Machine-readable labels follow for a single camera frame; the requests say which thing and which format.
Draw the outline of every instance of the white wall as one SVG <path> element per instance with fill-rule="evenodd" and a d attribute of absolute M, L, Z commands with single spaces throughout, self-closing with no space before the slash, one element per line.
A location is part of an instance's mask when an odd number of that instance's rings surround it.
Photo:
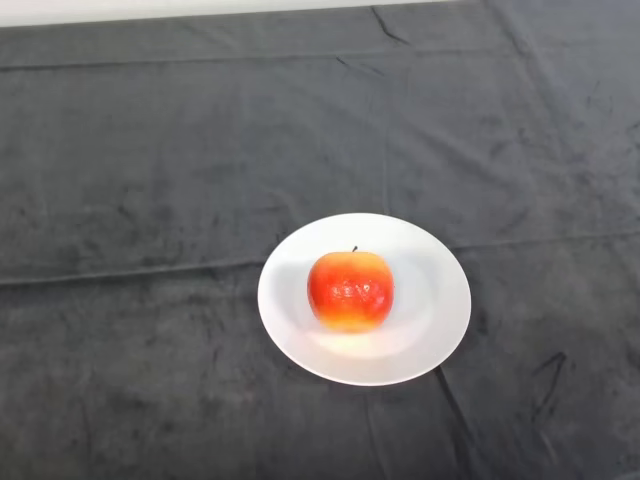
<path fill-rule="evenodd" d="M 419 1 L 425 0 L 0 0 L 0 26 L 305 10 Z"/>

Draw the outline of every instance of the plate rim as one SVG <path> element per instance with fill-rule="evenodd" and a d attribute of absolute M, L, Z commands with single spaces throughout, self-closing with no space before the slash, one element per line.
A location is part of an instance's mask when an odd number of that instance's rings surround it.
<path fill-rule="evenodd" d="M 322 373 L 319 372 L 318 370 L 316 370 L 313 367 L 310 367 L 308 365 L 306 365 L 304 362 L 299 361 L 298 359 L 295 358 L 295 355 L 291 355 L 286 348 L 284 348 L 284 346 L 279 342 L 279 340 L 277 340 L 277 336 L 275 336 L 272 332 L 272 330 L 269 329 L 269 326 L 267 325 L 267 322 L 265 322 L 264 320 L 264 316 L 263 316 L 263 311 L 262 311 L 262 307 L 261 307 L 261 302 L 260 302 L 260 297 L 261 294 L 260 292 L 263 291 L 263 273 L 269 263 L 269 261 L 271 260 L 271 258 L 273 257 L 273 255 L 276 253 L 276 251 L 282 246 L 283 243 L 285 243 L 290 237 L 292 237 L 293 235 L 295 235 L 296 233 L 298 233 L 300 230 L 310 227 L 311 225 L 318 223 L 318 222 L 322 222 L 331 218 L 335 218 L 335 217 L 345 217 L 345 216 L 370 216 L 370 217 L 382 217 L 382 218 L 391 218 L 395 221 L 399 221 L 402 223 L 406 223 L 408 225 L 411 225 L 412 227 L 415 228 L 419 228 L 422 232 L 426 233 L 427 235 L 429 235 L 430 237 L 432 237 L 438 244 L 440 244 L 440 246 L 442 248 L 444 248 L 445 251 L 447 251 L 454 259 L 455 259 L 455 263 L 458 267 L 458 269 L 460 270 L 460 272 L 462 273 L 462 278 L 464 278 L 464 285 L 465 285 L 465 298 L 468 299 L 468 313 L 465 315 L 465 325 L 464 325 L 464 329 L 462 331 L 462 335 L 460 335 L 460 338 L 455 342 L 455 344 L 452 343 L 452 346 L 450 347 L 449 351 L 447 352 L 446 355 L 443 356 L 442 360 L 440 360 L 439 363 L 437 363 L 436 365 L 433 366 L 427 366 L 424 369 L 421 369 L 418 373 L 413 373 L 407 376 L 402 376 L 402 377 L 398 377 L 397 380 L 393 380 L 393 381 L 379 381 L 379 382 L 371 382 L 371 381 L 353 381 L 353 380 L 345 380 L 345 379 L 339 379 L 336 377 L 333 377 L 332 375 L 328 375 L 326 373 Z M 349 213 L 338 213 L 335 215 L 328 215 L 326 217 L 322 217 L 322 218 L 318 218 L 312 222 L 309 222 L 305 225 L 302 225 L 301 227 L 296 228 L 293 232 L 291 232 L 289 235 L 287 235 L 284 239 L 282 239 L 282 241 L 280 241 L 280 243 L 278 243 L 278 245 L 276 245 L 276 247 L 271 251 L 271 253 L 269 254 L 269 256 L 267 257 L 266 262 L 264 263 L 264 265 L 262 266 L 262 270 L 260 271 L 260 278 L 258 279 L 258 289 L 257 289 L 257 294 L 256 294 L 256 300 L 258 302 L 258 313 L 260 314 L 260 320 L 262 322 L 262 325 L 264 327 L 264 329 L 267 331 L 267 334 L 269 335 L 269 338 L 271 339 L 271 341 L 273 343 L 275 343 L 275 345 L 278 347 L 278 349 L 292 362 L 294 362 L 296 365 L 298 365 L 299 367 L 301 367 L 302 369 L 313 373 L 314 375 L 317 375 L 320 378 L 324 378 L 326 380 L 330 380 L 332 382 L 336 382 L 336 383 L 340 383 L 343 385 L 353 385 L 353 386 L 358 386 L 358 387 L 382 387 L 382 386 L 386 386 L 386 385 L 396 385 L 399 383 L 404 383 L 404 382 L 408 382 L 410 380 L 414 380 L 418 377 L 421 377 L 422 375 L 425 375 L 429 372 L 431 372 L 432 370 L 435 370 L 436 368 L 438 368 L 440 365 L 442 365 L 452 354 L 453 352 L 455 352 L 457 350 L 457 348 L 460 346 L 460 344 L 462 343 L 462 340 L 464 339 L 464 336 L 467 333 L 467 330 L 469 329 L 469 323 L 471 322 L 471 312 L 472 312 L 472 302 L 473 299 L 471 297 L 471 287 L 469 285 L 469 279 L 467 277 L 467 274 L 464 271 L 464 268 L 462 268 L 462 265 L 460 264 L 460 261 L 458 260 L 458 258 L 453 254 L 453 252 L 451 251 L 451 249 L 449 249 L 439 238 L 437 238 L 435 235 L 433 235 L 432 233 L 428 232 L 427 230 L 425 230 L 424 228 L 411 223 L 407 220 L 404 220 L 402 218 L 398 218 L 398 217 L 394 217 L 392 215 L 385 215 L 385 214 L 380 214 L 380 213 L 371 213 L 371 212 L 349 212 Z"/>

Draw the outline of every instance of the apple skin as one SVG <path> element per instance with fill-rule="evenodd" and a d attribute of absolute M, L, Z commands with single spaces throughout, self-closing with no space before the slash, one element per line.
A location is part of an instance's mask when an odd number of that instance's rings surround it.
<path fill-rule="evenodd" d="M 393 304 L 393 275 L 382 257 L 334 252 L 311 267 L 307 295 L 314 315 L 332 330 L 360 333 L 378 327 Z"/>

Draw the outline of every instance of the red apple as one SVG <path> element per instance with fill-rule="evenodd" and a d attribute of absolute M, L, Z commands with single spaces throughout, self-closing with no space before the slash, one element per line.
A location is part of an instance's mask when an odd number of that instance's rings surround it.
<path fill-rule="evenodd" d="M 374 253 L 334 252 L 313 265 L 307 281 L 309 303 L 327 327 L 365 332 L 379 326 L 393 303 L 393 275 Z"/>

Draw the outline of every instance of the white plate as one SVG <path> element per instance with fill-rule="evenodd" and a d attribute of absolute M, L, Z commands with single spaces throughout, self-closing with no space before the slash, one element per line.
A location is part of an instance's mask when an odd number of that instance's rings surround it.
<path fill-rule="evenodd" d="M 368 333 L 336 333 L 316 320 L 307 277 L 329 252 L 381 255 L 391 267 L 391 313 Z M 469 324 L 471 294 L 462 267 L 434 236 L 384 215 L 350 213 L 295 231 L 260 275 L 258 307 L 271 339 L 312 373 L 352 385 L 388 385 L 427 373 L 456 349 Z"/>

